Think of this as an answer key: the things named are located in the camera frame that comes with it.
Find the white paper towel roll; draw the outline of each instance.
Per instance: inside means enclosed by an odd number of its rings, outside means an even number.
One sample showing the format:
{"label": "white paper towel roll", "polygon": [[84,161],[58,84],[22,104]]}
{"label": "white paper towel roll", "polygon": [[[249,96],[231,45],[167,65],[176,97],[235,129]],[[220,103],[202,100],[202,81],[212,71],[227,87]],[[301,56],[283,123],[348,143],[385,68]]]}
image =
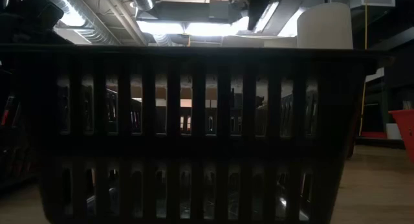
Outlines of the white paper towel roll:
{"label": "white paper towel roll", "polygon": [[353,49],[349,7],[326,3],[302,13],[298,19],[298,48]]}

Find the wooden floor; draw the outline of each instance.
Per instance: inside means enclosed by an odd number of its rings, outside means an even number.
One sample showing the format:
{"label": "wooden floor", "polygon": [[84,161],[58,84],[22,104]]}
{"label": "wooden floor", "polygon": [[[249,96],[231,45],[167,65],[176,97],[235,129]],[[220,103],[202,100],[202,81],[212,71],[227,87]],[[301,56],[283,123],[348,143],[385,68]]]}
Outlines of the wooden floor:
{"label": "wooden floor", "polygon": [[[0,197],[0,223],[47,223],[36,185]],[[358,146],[345,164],[331,223],[414,223],[414,164],[406,152]]]}

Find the plastic basket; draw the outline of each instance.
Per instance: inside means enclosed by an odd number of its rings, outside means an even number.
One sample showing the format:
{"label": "plastic basket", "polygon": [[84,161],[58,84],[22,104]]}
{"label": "plastic basket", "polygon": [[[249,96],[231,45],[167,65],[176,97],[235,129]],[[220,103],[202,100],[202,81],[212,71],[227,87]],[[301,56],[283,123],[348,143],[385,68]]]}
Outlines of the plastic basket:
{"label": "plastic basket", "polygon": [[[365,76],[389,61],[378,52],[353,50],[3,46],[0,51],[3,65],[19,71],[23,114],[41,157],[43,208],[52,223],[328,223]],[[93,78],[92,91],[82,88],[83,74]],[[167,81],[166,134],[157,134],[157,74]],[[186,135],[180,131],[182,74],[192,77]],[[212,109],[205,108],[211,74],[218,86],[213,121],[206,114]],[[268,100],[256,108],[259,74],[268,82]],[[135,75],[142,78],[139,104],[131,99]],[[242,108],[233,107],[241,100],[232,95],[233,75],[243,81]],[[110,76],[117,77],[116,97],[105,87]],[[61,80],[69,84],[66,91]],[[285,80],[291,81],[290,96]],[[308,89],[309,80],[316,81],[316,91]],[[117,109],[108,100],[116,100]],[[90,102],[92,111],[85,107]],[[108,109],[117,113],[115,123]],[[233,113],[241,128],[233,129]],[[66,131],[62,118],[69,120]],[[213,134],[207,122],[216,126]],[[85,132],[90,123],[93,131]],[[111,126],[115,133],[109,133]]]}
{"label": "plastic basket", "polygon": [[390,111],[400,130],[409,159],[414,162],[414,110]]}

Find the red bin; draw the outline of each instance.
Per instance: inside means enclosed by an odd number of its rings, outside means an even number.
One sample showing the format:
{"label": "red bin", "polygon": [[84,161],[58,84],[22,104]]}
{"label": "red bin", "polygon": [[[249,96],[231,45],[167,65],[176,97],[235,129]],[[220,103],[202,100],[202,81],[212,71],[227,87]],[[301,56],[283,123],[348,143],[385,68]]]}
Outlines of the red bin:
{"label": "red bin", "polygon": [[390,111],[390,114],[397,121],[402,140],[406,146],[409,158],[414,162],[414,109]]}

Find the red container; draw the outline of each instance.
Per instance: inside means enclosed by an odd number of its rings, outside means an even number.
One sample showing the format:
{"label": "red container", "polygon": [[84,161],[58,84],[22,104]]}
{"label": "red container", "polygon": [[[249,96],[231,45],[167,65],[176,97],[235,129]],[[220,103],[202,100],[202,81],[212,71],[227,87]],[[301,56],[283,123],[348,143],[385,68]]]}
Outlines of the red container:
{"label": "red container", "polygon": [[414,109],[390,111],[389,113],[397,121],[409,158],[414,162]]}

